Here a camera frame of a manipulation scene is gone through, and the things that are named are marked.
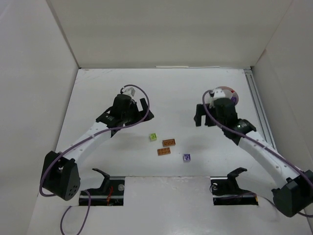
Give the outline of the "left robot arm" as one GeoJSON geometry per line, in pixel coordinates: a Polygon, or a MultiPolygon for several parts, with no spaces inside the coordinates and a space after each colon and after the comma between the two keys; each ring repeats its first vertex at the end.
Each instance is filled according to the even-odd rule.
{"type": "Polygon", "coordinates": [[[100,179],[82,180],[79,167],[102,143],[112,138],[121,129],[136,126],[154,118],[150,101],[146,96],[140,99],[142,110],[130,94],[118,94],[113,105],[96,118],[92,127],[75,143],[62,152],[50,151],[45,156],[39,193],[43,197],[58,196],[65,201],[77,192],[105,193],[110,187],[109,174],[94,168],[100,179]]]}

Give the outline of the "light green 2x2 brick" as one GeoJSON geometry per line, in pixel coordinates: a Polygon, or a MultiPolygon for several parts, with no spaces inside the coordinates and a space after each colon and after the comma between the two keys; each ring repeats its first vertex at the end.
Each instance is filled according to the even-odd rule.
{"type": "Polygon", "coordinates": [[[150,134],[150,141],[156,141],[157,140],[157,134],[156,133],[151,133],[150,134]]]}

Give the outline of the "purple 2x4 lego brick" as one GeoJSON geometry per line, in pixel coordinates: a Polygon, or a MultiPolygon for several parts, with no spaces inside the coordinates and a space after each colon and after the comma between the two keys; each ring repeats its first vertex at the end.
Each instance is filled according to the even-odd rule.
{"type": "Polygon", "coordinates": [[[237,104],[237,98],[236,97],[232,97],[231,100],[235,103],[235,105],[237,104]]]}

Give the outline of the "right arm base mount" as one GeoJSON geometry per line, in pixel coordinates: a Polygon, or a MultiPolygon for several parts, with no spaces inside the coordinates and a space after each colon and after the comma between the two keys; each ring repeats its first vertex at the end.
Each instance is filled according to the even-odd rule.
{"type": "Polygon", "coordinates": [[[259,205],[256,194],[240,189],[235,179],[211,177],[210,182],[214,206],[259,205]]]}

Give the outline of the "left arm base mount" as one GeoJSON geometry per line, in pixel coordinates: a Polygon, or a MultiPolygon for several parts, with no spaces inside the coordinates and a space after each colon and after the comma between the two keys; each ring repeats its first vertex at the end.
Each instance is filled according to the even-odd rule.
{"type": "Polygon", "coordinates": [[[90,188],[91,206],[123,206],[125,177],[110,178],[108,186],[90,188]]]}

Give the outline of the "lavender 2x2 lego brick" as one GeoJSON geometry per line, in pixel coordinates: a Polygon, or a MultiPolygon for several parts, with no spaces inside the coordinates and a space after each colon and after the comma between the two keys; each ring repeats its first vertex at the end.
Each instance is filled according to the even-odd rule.
{"type": "Polygon", "coordinates": [[[191,161],[191,155],[190,154],[183,154],[183,161],[184,162],[190,162],[191,161]]]}

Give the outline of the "orange 2x4 lego brick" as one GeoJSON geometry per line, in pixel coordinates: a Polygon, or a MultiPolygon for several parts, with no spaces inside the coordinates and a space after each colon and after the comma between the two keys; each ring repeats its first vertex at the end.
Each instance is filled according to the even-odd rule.
{"type": "Polygon", "coordinates": [[[175,141],[175,139],[163,140],[162,141],[162,145],[163,145],[163,147],[175,146],[176,145],[176,141],[175,141]]]}

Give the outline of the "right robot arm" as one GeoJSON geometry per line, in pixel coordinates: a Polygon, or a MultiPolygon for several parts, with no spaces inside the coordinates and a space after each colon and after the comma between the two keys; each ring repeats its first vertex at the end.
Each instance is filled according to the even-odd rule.
{"type": "Polygon", "coordinates": [[[284,216],[293,217],[313,203],[313,172],[299,169],[268,145],[253,124],[238,118],[232,100],[221,97],[198,104],[194,116],[197,127],[202,125],[202,117],[206,126],[219,127],[226,138],[256,160],[274,181],[271,186],[251,181],[242,183],[239,176],[247,171],[244,167],[225,176],[213,176],[210,190],[215,205],[254,205],[257,196],[262,196],[284,216]]]}

